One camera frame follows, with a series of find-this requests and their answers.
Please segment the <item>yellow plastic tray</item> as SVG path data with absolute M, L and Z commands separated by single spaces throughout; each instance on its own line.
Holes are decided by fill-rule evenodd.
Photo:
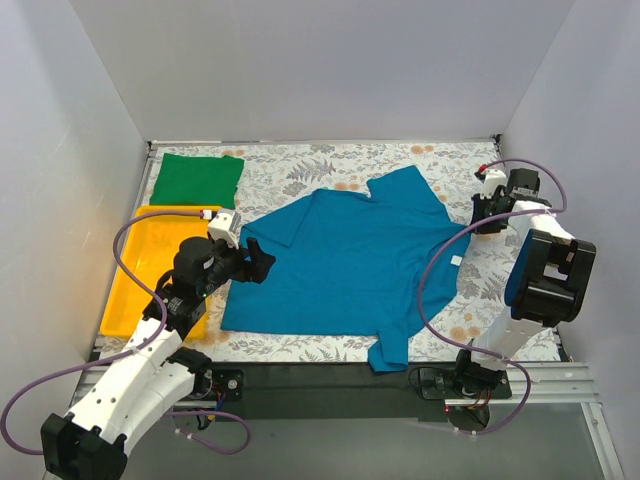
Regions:
M 159 211 L 180 211 L 180 216 L 159 216 Z M 174 256 L 182 241 L 190 237 L 205 237 L 207 223 L 194 215 L 201 206 L 141 206 L 138 216 L 154 216 L 133 225 L 124 243 L 121 259 L 126 267 L 147 287 L 173 267 Z M 125 273 L 116 273 L 103 314 L 100 333 L 108 337 L 130 337 L 143 310 L 152 297 L 135 284 Z

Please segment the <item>blue t shirt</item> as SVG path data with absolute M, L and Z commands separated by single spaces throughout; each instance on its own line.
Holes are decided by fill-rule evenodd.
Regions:
M 276 262 L 263 283 L 231 285 L 223 329 L 374 336 L 372 369 L 405 370 L 410 338 L 457 294 L 471 237 L 414 166 L 367 187 L 318 189 L 246 224 L 242 240 Z

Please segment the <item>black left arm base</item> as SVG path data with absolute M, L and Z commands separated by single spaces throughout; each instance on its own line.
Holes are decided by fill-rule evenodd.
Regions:
M 235 402 L 243 397 L 244 371 L 216 366 L 210 360 L 196 364 L 192 400 Z

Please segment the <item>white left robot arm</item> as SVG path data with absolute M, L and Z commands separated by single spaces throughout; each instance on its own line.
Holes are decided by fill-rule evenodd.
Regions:
M 41 427 L 45 467 L 61 479 L 118 479 L 133 447 L 176 402 L 205 398 L 214 385 L 211 359 L 183 346 L 207 298 L 230 280 L 262 283 L 275 262 L 257 239 L 181 242 L 174 266 L 158 280 L 124 348 L 69 411 Z

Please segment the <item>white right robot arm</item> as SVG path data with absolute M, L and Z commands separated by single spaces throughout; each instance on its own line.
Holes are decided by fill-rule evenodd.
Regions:
M 539 197 L 539 174 L 514 169 L 506 174 L 483 166 L 476 173 L 483 187 L 472 197 L 474 223 L 503 218 L 474 229 L 498 233 L 508 227 L 521 249 L 507 280 L 505 308 L 467 349 L 459 352 L 452 373 L 454 389 L 464 397 L 481 393 L 506 368 L 506 362 L 532 337 L 573 321 L 581 310 L 596 257 L 594 244 L 560 226 L 551 204 Z

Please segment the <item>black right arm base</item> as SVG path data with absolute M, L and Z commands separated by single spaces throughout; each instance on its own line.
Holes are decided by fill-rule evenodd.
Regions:
M 413 367 L 408 372 L 408 383 L 422 400 L 461 400 L 460 407 L 473 413 L 488 407 L 491 400 L 512 397 L 505 373 L 496 385 L 466 385 L 456 376 L 452 364 Z

